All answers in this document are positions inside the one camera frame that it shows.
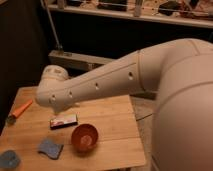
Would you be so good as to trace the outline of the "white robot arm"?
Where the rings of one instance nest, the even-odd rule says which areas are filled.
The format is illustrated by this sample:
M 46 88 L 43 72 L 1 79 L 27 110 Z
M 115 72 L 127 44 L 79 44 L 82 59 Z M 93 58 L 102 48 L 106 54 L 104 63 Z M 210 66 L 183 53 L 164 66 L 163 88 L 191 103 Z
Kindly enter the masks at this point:
M 48 65 L 36 101 L 61 111 L 76 102 L 146 91 L 157 93 L 152 171 L 213 171 L 213 43 L 161 43 L 75 78 Z

